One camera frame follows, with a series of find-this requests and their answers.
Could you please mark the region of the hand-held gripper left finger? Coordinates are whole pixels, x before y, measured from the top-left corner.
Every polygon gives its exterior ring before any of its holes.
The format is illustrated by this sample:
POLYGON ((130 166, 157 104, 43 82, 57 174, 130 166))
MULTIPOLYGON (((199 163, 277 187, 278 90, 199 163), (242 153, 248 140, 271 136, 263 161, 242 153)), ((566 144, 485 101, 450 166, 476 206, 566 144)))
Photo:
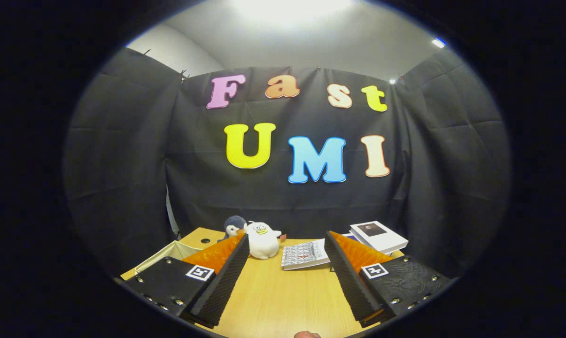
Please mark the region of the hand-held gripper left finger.
POLYGON ((249 255, 248 236, 241 233, 184 260, 160 257, 122 285, 160 312, 212 329, 219 325, 249 255))

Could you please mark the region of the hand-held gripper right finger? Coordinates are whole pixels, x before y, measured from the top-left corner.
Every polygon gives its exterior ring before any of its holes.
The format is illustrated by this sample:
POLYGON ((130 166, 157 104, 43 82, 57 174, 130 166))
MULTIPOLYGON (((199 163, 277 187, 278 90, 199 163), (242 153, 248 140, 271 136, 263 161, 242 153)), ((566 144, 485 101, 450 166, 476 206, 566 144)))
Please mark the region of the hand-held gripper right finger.
POLYGON ((412 313, 453 282, 411 255, 392 258, 334 231, 325 251, 362 327, 412 313))

